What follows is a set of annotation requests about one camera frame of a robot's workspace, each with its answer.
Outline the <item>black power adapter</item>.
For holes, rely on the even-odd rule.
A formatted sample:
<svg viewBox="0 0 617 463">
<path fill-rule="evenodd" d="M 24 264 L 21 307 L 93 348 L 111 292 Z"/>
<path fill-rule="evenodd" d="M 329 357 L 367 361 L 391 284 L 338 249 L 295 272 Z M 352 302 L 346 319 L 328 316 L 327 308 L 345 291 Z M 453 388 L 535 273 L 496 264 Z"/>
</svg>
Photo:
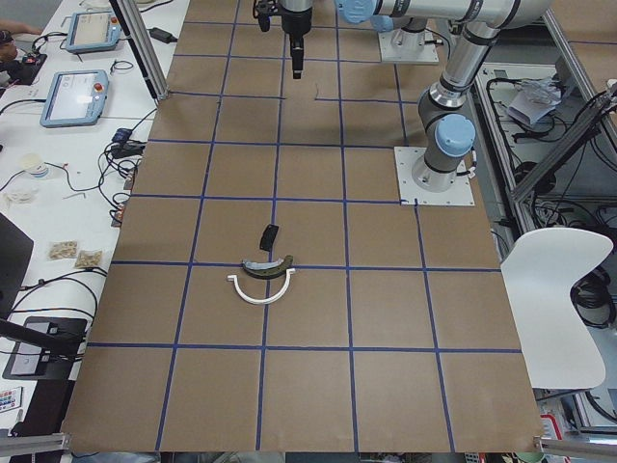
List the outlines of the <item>black power adapter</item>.
<svg viewBox="0 0 617 463">
<path fill-rule="evenodd" d="M 161 41 L 163 43 L 177 42 L 177 37 L 174 34 L 158 27 L 149 28 L 148 33 L 156 41 Z"/>
</svg>

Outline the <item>black flat plate part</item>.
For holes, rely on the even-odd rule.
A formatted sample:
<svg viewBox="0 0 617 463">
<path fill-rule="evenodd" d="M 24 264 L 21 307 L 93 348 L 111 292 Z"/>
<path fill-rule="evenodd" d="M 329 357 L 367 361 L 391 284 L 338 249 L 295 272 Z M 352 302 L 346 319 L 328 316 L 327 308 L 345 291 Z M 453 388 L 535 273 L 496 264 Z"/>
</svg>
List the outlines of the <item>black flat plate part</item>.
<svg viewBox="0 0 617 463">
<path fill-rule="evenodd" d="M 268 224 L 264 229 L 259 241 L 259 249 L 266 252 L 271 252 L 276 241 L 279 227 L 275 224 Z"/>
</svg>

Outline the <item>upper blue teach pendant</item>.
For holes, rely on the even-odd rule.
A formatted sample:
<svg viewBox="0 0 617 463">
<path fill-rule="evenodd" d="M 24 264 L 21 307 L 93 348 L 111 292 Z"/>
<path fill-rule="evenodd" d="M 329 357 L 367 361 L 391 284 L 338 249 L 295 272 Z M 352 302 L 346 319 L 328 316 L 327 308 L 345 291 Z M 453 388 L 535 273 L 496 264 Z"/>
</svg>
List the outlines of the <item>upper blue teach pendant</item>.
<svg viewBox="0 0 617 463">
<path fill-rule="evenodd" d="M 120 36 L 120 22 L 112 12 L 75 13 L 65 46 L 72 54 L 110 51 L 116 48 Z"/>
</svg>

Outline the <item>blue teach pendant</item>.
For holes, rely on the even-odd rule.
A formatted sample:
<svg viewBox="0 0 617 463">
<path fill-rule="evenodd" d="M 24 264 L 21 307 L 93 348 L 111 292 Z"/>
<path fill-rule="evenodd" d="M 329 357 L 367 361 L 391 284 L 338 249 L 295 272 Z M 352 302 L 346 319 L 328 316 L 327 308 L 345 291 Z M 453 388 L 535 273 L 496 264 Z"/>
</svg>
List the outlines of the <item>blue teach pendant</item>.
<svg viewBox="0 0 617 463">
<path fill-rule="evenodd" d="M 116 48 L 120 36 L 120 22 L 112 12 L 75 13 L 65 46 L 72 54 L 110 51 Z"/>
<path fill-rule="evenodd" d="M 94 125 L 107 98 L 109 79 L 102 69 L 56 72 L 40 116 L 46 128 Z"/>
</svg>

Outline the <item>grey green brake shoe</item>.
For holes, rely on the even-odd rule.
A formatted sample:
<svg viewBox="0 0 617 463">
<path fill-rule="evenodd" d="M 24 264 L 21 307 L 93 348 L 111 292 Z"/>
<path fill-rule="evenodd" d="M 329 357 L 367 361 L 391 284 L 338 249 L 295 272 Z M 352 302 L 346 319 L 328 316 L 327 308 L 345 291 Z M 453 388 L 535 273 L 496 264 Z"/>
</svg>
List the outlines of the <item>grey green brake shoe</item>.
<svg viewBox="0 0 617 463">
<path fill-rule="evenodd" d="M 256 262 L 247 259 L 241 261 L 245 273 L 255 279 L 272 280 L 285 274 L 292 267 L 294 258 L 286 255 L 282 259 L 267 262 Z"/>
</svg>

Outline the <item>lower blue teach pendant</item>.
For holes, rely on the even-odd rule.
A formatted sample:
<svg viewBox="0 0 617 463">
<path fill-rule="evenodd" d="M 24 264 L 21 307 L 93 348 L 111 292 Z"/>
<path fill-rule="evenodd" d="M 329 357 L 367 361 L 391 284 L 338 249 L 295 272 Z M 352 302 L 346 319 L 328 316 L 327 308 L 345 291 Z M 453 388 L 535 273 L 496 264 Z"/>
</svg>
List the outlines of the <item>lower blue teach pendant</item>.
<svg viewBox="0 0 617 463">
<path fill-rule="evenodd" d="M 46 128 L 94 125 L 107 98 L 109 79 L 102 69 L 56 72 L 40 116 Z"/>
</svg>

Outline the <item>white paper cup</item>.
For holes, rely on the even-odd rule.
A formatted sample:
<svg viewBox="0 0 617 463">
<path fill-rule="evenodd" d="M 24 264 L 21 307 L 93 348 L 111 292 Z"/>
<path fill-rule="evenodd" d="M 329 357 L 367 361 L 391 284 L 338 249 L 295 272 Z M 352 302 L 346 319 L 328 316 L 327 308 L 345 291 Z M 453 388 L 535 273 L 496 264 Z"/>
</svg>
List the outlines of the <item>white paper cup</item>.
<svg viewBox="0 0 617 463">
<path fill-rule="evenodd" d="M 43 179 L 49 175 L 49 167 L 37 153 L 23 154 L 20 164 L 22 169 L 33 178 Z"/>
</svg>

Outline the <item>white plastic chair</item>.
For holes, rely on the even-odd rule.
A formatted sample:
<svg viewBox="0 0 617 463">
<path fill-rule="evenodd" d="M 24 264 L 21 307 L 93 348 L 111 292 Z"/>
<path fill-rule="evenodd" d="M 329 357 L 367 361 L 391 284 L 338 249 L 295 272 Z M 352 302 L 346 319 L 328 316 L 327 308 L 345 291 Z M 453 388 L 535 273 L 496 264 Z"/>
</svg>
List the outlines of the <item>white plastic chair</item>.
<svg viewBox="0 0 617 463">
<path fill-rule="evenodd" d="M 570 292 L 612 249 L 592 231 L 539 229 L 523 234 L 501 263 L 533 388 L 589 390 L 605 380 L 603 357 Z"/>
</svg>

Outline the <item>aluminium frame post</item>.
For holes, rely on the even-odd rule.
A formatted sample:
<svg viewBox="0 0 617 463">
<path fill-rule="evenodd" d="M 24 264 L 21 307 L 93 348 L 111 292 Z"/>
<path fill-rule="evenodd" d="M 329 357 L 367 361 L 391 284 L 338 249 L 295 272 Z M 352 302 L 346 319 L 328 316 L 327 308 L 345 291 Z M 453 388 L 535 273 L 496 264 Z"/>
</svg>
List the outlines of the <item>aluminium frame post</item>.
<svg viewBox="0 0 617 463">
<path fill-rule="evenodd" d="M 150 96 L 156 101 L 166 99 L 169 86 L 136 3 L 131 0 L 110 0 L 110 5 L 120 22 Z"/>
</svg>

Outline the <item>white curved plastic bracket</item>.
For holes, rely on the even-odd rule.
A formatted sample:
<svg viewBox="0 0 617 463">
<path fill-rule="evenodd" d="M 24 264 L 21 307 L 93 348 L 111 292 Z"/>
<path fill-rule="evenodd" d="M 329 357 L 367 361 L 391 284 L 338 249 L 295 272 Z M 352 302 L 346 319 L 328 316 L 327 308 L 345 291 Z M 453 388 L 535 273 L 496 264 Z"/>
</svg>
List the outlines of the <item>white curved plastic bracket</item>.
<svg viewBox="0 0 617 463">
<path fill-rule="evenodd" d="M 235 295 L 244 303 L 253 306 L 265 306 L 281 300 L 292 286 L 296 269 L 291 267 L 279 277 L 271 280 L 252 278 L 246 273 L 236 272 L 226 275 L 226 281 Z"/>
</svg>

